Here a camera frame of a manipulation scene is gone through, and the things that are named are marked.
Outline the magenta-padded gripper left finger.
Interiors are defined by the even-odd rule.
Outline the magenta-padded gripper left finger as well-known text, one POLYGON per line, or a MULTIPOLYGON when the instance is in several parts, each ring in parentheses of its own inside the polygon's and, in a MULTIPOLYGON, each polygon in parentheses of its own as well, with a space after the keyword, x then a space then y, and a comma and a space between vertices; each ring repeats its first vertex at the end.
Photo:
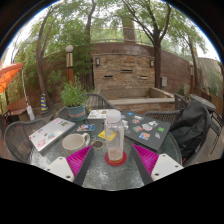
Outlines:
POLYGON ((93 155, 93 146, 87 146, 68 157, 58 157, 46 168, 46 171, 81 186, 93 155))

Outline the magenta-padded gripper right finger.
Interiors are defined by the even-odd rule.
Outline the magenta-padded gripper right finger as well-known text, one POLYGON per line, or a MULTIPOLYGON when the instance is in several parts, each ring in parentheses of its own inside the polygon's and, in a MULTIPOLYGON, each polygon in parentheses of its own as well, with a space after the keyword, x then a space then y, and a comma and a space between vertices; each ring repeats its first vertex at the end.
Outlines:
POLYGON ((183 168, 182 165, 173 160, 166 153, 157 155, 135 144, 131 146, 131 155, 135 160, 145 185, 164 178, 183 168))

